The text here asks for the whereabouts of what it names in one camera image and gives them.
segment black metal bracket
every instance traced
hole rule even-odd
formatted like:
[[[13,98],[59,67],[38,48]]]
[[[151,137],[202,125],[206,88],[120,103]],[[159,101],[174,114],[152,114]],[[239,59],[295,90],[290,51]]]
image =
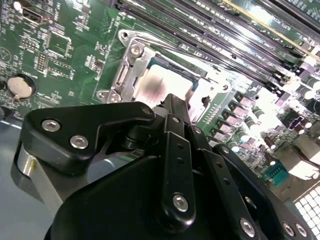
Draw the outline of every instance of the black metal bracket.
[[[55,131],[45,129],[43,123],[46,120],[54,120],[59,128]],[[83,148],[71,144],[71,138],[78,135],[87,141]],[[24,147],[23,153],[27,156],[25,166],[30,169],[27,176],[34,184],[37,180],[36,189],[40,191],[34,196],[40,196],[45,203],[52,200],[48,195],[45,199],[42,194],[44,181],[39,179],[41,176],[47,176],[46,184],[50,188],[61,187],[59,176],[74,183],[77,189],[81,188],[74,192],[75,189],[72,191],[66,186],[65,194],[58,192],[63,203],[52,225],[51,236],[55,237],[52,240],[78,239],[75,236],[79,235],[77,228],[83,226],[82,221],[95,222],[97,225],[92,227],[98,233],[110,231],[117,234],[117,228],[106,227],[109,226],[108,221],[122,225],[126,217],[135,226],[128,230],[128,234],[134,234],[134,237],[139,237],[136,229],[151,224],[149,218],[155,217],[157,223],[150,220],[151,232],[154,229],[161,232],[159,225],[162,231],[179,236],[177,239],[190,239],[191,233],[203,232],[207,224],[217,222],[211,219],[216,214],[223,222],[217,225],[227,228],[227,232],[219,235],[218,239],[312,240],[313,235],[307,225],[290,212],[237,155],[225,145],[211,149],[201,129],[190,124],[186,103],[172,94],[154,111],[140,102],[38,109],[26,116],[20,140],[20,147]],[[84,182],[74,182],[77,178],[83,180],[92,161],[136,149],[144,151],[142,158],[114,174],[85,187]],[[16,159],[21,154],[18,149]],[[35,158],[36,165],[27,161],[28,158]],[[124,179],[131,182],[126,185]],[[207,195],[218,201],[204,200]],[[243,200],[245,197],[255,204],[254,217],[251,206]],[[130,202],[131,208],[140,206],[144,209],[146,205],[148,209],[141,210],[143,214],[138,208],[128,209],[131,214],[128,216],[124,212],[124,204],[131,201],[130,198],[134,198],[136,203]],[[83,203],[86,203],[86,209],[80,211]],[[201,203],[218,205],[205,207]],[[119,217],[115,217],[115,212],[109,208],[119,209]],[[302,235],[299,226],[305,230],[306,236]],[[211,228],[215,225],[206,230],[203,239],[211,239],[211,235],[217,232]],[[68,234],[60,235],[65,230]],[[90,227],[81,229],[80,232],[89,237],[83,239],[91,239],[87,232],[90,230]],[[141,235],[155,239],[150,238],[147,230]]]
[[[305,222],[296,217],[267,186],[226,146],[213,149],[222,156],[243,198],[249,198],[255,208],[255,221],[268,239],[312,240],[313,234]]]
[[[83,174],[100,150],[101,139],[124,131],[132,125],[148,125],[154,112],[141,102],[37,109],[24,118],[20,140],[25,150],[68,175]],[[45,120],[55,120],[57,131],[42,127]],[[73,136],[84,136],[85,149],[70,144]]]

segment bolt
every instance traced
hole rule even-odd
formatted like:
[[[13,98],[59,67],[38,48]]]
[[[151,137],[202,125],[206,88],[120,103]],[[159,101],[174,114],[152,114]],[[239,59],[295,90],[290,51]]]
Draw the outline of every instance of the bolt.
[[[295,226],[302,236],[304,236],[305,238],[308,236],[306,230],[300,224],[296,223]]]
[[[183,213],[189,208],[188,201],[180,194],[173,196],[173,205],[176,207],[176,209]]]
[[[131,53],[134,55],[134,57],[140,57],[142,54],[142,49],[138,44],[133,44],[131,46]]]
[[[222,151],[224,151],[226,154],[229,154],[229,149],[226,148],[225,146],[223,146],[221,149],[222,149]]]
[[[75,149],[86,149],[89,145],[88,140],[84,136],[76,135],[70,139],[70,144]]]
[[[295,235],[295,232],[294,230],[287,224],[287,223],[283,223],[283,227],[284,227],[284,230],[291,236],[293,237]]]
[[[256,235],[255,229],[254,227],[251,225],[251,223],[245,219],[245,218],[241,218],[240,219],[240,225],[242,230],[251,238],[253,238]]]
[[[143,108],[142,108],[142,111],[143,111],[145,114],[148,114],[148,115],[152,114],[152,112],[151,112],[148,108],[146,108],[146,107],[143,107]]]
[[[194,127],[194,130],[197,134],[201,134],[201,130],[197,126]]]
[[[60,124],[52,119],[44,120],[41,125],[44,130],[52,133],[58,131],[61,128]]]
[[[176,123],[180,123],[180,120],[178,118],[176,118],[175,116],[172,118],[173,121],[175,121]]]

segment electrolytic capacitor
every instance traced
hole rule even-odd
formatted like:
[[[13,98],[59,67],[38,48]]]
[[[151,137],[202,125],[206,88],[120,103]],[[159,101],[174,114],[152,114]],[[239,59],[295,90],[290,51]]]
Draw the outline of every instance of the electrolytic capacitor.
[[[248,136],[248,134],[244,130],[238,131],[237,135],[238,135],[240,141],[243,143],[248,142],[250,139],[250,137]]]
[[[304,99],[310,100],[310,99],[312,99],[312,98],[315,96],[315,93],[316,93],[316,92],[313,91],[313,90],[310,90],[310,89],[307,88],[307,87],[303,87],[303,88],[300,89],[299,93],[300,93],[300,95],[301,95],[302,97],[304,97]]]
[[[274,143],[274,141],[272,141],[271,140],[271,138],[270,137],[265,137],[264,138],[264,141],[265,141],[265,143],[267,144],[267,146],[270,148],[270,149],[275,149],[276,148],[276,145],[275,145],[275,143]]]
[[[253,132],[257,132],[259,130],[259,125],[256,124],[251,117],[248,117],[248,119],[245,121],[245,124]]]
[[[309,122],[308,119],[306,119],[306,118],[301,121],[301,125],[303,127],[305,127],[306,129],[309,129],[312,127],[312,123]]]
[[[258,118],[260,122],[264,121],[267,118],[267,115],[261,109],[258,109],[254,112],[254,115]]]
[[[228,147],[232,150],[232,152],[234,153],[238,153],[240,151],[240,148],[238,146],[238,144],[235,141],[231,141],[228,144]]]
[[[310,78],[307,83],[314,91],[320,90],[320,81],[314,77]]]
[[[304,130],[304,128],[299,124],[299,125],[297,125],[295,128],[294,128],[294,130],[299,134],[299,135],[301,135],[301,134],[304,134],[305,133],[305,130]]]
[[[264,157],[270,166],[275,165],[277,162],[276,159],[273,156],[271,156],[271,154],[269,152],[265,152]]]

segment black plastic part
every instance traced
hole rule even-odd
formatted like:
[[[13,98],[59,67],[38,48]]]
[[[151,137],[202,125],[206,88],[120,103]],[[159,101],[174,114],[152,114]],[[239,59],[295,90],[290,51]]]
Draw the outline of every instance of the black plastic part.
[[[203,132],[196,132],[194,126],[188,126],[187,132],[191,142],[193,163],[200,166],[212,189],[215,189],[218,193],[216,197],[220,198],[222,202],[221,208],[224,208],[228,221],[227,225],[229,226],[228,230],[230,234],[233,234],[232,239],[259,240],[260,233],[255,227],[255,223],[239,194],[238,187],[231,177],[224,159],[211,151]],[[242,218],[253,226],[255,232],[253,237],[248,236],[243,231],[240,224]]]
[[[162,163],[149,156],[129,163],[71,195],[57,212],[50,240],[231,240],[217,192],[193,173],[196,219],[170,234],[153,214]]]
[[[255,174],[231,151],[224,151],[225,145],[216,145],[212,150],[222,156],[232,175],[239,192],[248,197],[257,208],[257,218],[261,230],[270,239],[293,239],[312,240],[314,235],[308,225],[296,217],[285,205],[274,195],[267,186],[255,176]],[[287,223],[293,231],[294,236],[288,235],[283,223]],[[307,232],[307,237],[299,234],[296,224],[301,225]]]
[[[185,139],[184,122],[175,114],[165,117],[160,145],[163,177],[156,216],[170,233],[181,233],[194,223],[196,206],[190,143]],[[187,200],[187,211],[179,211],[174,206],[173,197],[177,194]]]
[[[76,175],[85,172],[100,150],[99,139],[125,131],[134,124],[151,124],[155,117],[141,102],[37,109],[25,116],[20,140],[29,154],[64,174]],[[42,122],[48,119],[59,122],[61,129],[44,130]],[[76,135],[86,137],[89,142],[86,149],[71,146],[70,139]]]
[[[186,102],[175,95],[171,93],[168,94],[160,107],[167,109],[169,113],[178,116],[178,118],[183,120],[186,125],[191,124]]]

